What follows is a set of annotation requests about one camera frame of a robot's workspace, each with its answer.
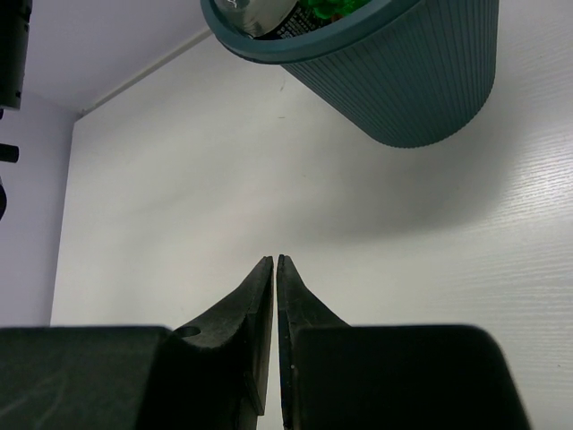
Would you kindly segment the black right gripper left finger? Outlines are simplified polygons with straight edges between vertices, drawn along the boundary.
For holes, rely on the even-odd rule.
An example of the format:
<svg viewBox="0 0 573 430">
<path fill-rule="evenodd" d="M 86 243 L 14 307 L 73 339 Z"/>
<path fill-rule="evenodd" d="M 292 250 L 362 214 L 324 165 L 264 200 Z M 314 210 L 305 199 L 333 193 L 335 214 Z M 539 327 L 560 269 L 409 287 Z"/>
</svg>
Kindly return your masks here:
<svg viewBox="0 0 573 430">
<path fill-rule="evenodd" d="M 4 429 L 254 429 L 263 414 L 273 261 L 176 330 L 1 332 Z"/>
</svg>

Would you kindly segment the green sprite bottle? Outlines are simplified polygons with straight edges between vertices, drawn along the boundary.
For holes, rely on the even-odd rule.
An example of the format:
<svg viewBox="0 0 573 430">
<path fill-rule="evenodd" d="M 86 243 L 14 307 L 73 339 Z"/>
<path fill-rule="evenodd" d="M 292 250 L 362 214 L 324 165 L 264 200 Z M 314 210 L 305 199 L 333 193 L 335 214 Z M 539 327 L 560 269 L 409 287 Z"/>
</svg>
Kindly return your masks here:
<svg viewBox="0 0 573 430">
<path fill-rule="evenodd" d="M 301 0 L 300 4 L 322 20 L 336 21 L 359 10 L 370 0 Z"/>
</svg>

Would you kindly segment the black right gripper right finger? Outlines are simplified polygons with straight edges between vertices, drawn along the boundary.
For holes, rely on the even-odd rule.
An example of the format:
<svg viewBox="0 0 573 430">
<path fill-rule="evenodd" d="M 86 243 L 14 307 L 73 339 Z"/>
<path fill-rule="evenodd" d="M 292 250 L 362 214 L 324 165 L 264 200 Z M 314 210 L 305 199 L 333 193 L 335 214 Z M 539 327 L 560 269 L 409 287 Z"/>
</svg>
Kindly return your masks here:
<svg viewBox="0 0 573 430">
<path fill-rule="evenodd" d="M 472 325 L 355 327 L 277 267 L 286 429 L 527 429 L 494 338 Z"/>
</svg>

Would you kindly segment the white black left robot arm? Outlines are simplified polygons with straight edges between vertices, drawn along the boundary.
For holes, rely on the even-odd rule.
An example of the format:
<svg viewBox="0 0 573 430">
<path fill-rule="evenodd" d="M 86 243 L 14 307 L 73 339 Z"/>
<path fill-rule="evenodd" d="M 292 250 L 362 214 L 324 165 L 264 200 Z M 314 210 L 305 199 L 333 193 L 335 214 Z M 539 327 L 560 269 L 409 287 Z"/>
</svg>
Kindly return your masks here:
<svg viewBox="0 0 573 430">
<path fill-rule="evenodd" d="M 1 1 L 1 116 L 21 107 L 32 0 Z"/>
</svg>

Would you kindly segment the clear pepsi bottle black cap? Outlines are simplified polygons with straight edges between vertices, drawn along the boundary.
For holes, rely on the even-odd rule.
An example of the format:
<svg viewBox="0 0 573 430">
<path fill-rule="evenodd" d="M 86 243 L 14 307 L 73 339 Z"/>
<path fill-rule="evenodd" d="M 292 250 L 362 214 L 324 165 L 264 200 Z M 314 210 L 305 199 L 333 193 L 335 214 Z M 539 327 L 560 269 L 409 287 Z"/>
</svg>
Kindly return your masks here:
<svg viewBox="0 0 573 430">
<path fill-rule="evenodd" d="M 214 4 L 230 25 L 252 39 L 289 39 L 331 23 L 305 1 L 225 0 Z"/>
</svg>

